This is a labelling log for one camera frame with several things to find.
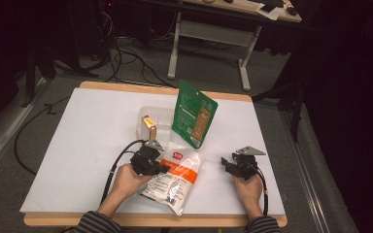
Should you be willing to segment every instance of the green package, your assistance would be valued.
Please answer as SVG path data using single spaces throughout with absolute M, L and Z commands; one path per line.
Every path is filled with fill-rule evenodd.
M 180 80 L 172 130 L 195 149 L 199 149 L 207 135 L 218 103 L 195 86 Z

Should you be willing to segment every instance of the sleeve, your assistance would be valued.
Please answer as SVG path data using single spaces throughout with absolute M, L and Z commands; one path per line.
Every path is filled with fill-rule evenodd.
M 95 211 L 90 211 L 83 215 L 80 223 L 74 230 L 74 233 L 83 232 L 116 233 L 120 232 L 120 226 L 107 216 L 101 215 Z
M 256 217 L 245 226 L 246 233 L 277 233 L 281 232 L 278 222 L 271 216 Z

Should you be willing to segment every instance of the white desk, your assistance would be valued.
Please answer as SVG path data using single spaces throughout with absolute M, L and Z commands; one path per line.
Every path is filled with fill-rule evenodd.
M 177 92 L 91 82 L 75 89 L 20 209 L 25 223 L 76 225 L 85 212 L 96 210 L 112 163 L 135 140 L 140 108 L 174 108 Z M 219 107 L 199 150 L 205 158 L 184 214 L 174 216 L 167 206 L 135 195 L 114 218 L 122 226 L 239 227 L 248 222 L 220 158 L 231 160 L 231 153 L 245 146 L 266 151 L 254 105 L 245 95 L 207 94 Z M 129 162 L 130 157 L 123 156 L 119 164 Z M 284 226 L 287 218 L 269 157 L 256 160 L 268 185 L 269 215 Z
M 259 3 L 250 2 L 246 0 L 234 0 L 231 4 L 224 2 L 223 0 L 215 0 L 212 4 L 206 4 L 202 0 L 183 0 L 182 2 L 203 5 L 207 7 L 220 8 L 224 10 L 239 12 L 242 14 L 250 14 L 260 16 L 256 12 Z M 286 8 L 289 4 L 288 0 L 285 0 L 285 6 L 282 8 L 282 12 L 278 16 L 278 20 L 300 22 L 301 17 L 299 15 L 291 16 L 286 13 Z M 251 57 L 254 46 L 261 31 L 262 26 L 257 25 L 253 32 L 240 31 L 225 27 L 219 27 L 206 23 L 193 22 L 182 19 L 182 14 L 178 13 L 177 23 L 175 28 L 174 46 L 171 52 L 171 58 L 168 68 L 168 79 L 175 79 L 177 71 L 178 61 L 178 43 L 180 36 L 186 36 L 191 38 L 198 38 L 203 40 L 215 41 L 226 43 L 229 45 L 235 45 L 240 47 L 246 47 L 247 52 L 243 59 L 238 60 L 238 68 L 241 75 L 242 87 L 244 90 L 251 90 L 250 82 L 248 80 L 247 63 Z

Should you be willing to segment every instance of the plastic bag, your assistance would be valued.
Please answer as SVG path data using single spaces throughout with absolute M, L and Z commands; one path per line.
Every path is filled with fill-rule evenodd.
M 201 158 L 195 150 L 170 142 L 160 164 L 171 168 L 166 174 L 152 178 L 141 194 L 168 205 L 180 216 L 187 203 L 187 195 L 198 177 Z

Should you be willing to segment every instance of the hand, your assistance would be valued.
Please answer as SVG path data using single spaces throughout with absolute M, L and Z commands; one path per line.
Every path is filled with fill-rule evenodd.
M 153 176 L 138 176 L 133 170 L 132 164 L 123 164 L 118 168 L 111 192 L 102 202 L 97 212 L 112 218 L 122 202 L 135 194 L 143 183 Z
M 251 176 L 244 181 L 238 177 L 232 176 L 235 183 L 238 197 L 247 212 L 248 218 L 263 216 L 259 207 L 259 198 L 262 193 L 262 180 L 258 174 Z

